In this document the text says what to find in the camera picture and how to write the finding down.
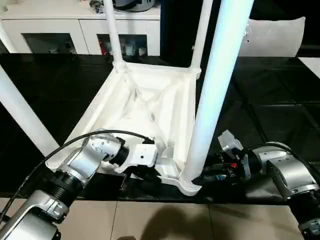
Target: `white cabinet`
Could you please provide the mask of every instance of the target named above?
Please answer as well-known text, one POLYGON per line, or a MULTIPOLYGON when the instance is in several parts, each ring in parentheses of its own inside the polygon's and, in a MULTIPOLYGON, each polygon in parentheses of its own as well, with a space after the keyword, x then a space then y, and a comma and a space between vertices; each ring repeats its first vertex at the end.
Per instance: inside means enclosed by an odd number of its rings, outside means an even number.
MULTIPOLYGON (((88 1, 23 0, 7 6, 0 18, 18 53, 95 54, 110 51, 105 14, 88 1)), ((124 55, 160 55, 160 13, 115 11, 124 55)))
POLYGON ((89 53, 77 19, 10 19, 2 25, 18 53, 89 53))
MULTIPOLYGON (((84 19, 80 20, 80 25, 89 54, 101 55, 104 47, 109 52, 107 20, 84 19)), ((116 20, 116 26, 124 55, 138 55, 139 49, 144 48, 150 56, 160 55, 159 20, 116 20), (135 54, 128 54, 128 50, 126 53, 129 42, 134 45, 135 54)))

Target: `black tiled floor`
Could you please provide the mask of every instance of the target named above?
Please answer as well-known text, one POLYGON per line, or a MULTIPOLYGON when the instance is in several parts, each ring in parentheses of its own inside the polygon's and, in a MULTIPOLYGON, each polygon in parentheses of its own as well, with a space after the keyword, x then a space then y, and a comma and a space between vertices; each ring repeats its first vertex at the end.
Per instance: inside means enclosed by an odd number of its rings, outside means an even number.
MULTIPOLYGON (((163 63, 155 57, 132 61, 163 63)), ((113 68, 109 58, 98 55, 4 54, 0 56, 0 64, 60 144, 113 68)), ((204 72, 205 69, 197 81, 197 102, 204 72)), ((209 153, 220 150, 217 136, 228 129, 244 146, 260 144, 266 135, 269 141, 290 145, 307 161, 319 161, 319 87, 320 80, 298 59, 239 58, 209 153)), ((0 117, 3 136, 0 182, 7 183, 0 186, 0 193, 5 193, 12 192, 43 156, 3 106, 0 106, 0 117)), ((98 174, 97 182, 93 180, 94 188, 102 187, 101 178, 105 179, 98 174)))

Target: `floor tile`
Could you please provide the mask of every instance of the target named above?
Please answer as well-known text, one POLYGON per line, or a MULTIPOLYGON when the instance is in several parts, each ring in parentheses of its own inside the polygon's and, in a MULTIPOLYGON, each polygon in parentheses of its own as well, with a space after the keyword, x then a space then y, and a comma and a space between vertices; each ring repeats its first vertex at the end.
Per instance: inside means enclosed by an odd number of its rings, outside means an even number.
POLYGON ((61 240, 109 240, 116 201, 75 201, 58 227, 61 240))
POLYGON ((118 202, 111 240, 133 237, 136 240, 212 240, 208 206, 118 202))
POLYGON ((303 240, 289 207, 211 205, 214 240, 303 240))
MULTIPOLYGON (((0 198, 0 212, 2 212, 8 200, 9 198, 0 198)), ((15 212, 22 206, 22 204, 24 204, 25 201, 25 199, 14 200, 6 215, 12 217, 12 215, 15 214, 15 212)))

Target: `items in cabinet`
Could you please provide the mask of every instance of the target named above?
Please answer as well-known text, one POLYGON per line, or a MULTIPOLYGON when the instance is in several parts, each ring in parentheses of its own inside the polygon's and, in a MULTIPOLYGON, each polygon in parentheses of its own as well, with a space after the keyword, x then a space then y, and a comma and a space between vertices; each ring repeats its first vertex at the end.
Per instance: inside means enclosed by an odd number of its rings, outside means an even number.
MULTIPOLYGON (((98 34, 102 55, 112 55, 110 37, 108 34, 98 34)), ((119 35, 121 52, 125 56, 144 56, 148 54, 146 35, 119 35)))
POLYGON ((69 33, 22 33, 34 54, 77 54, 69 33))

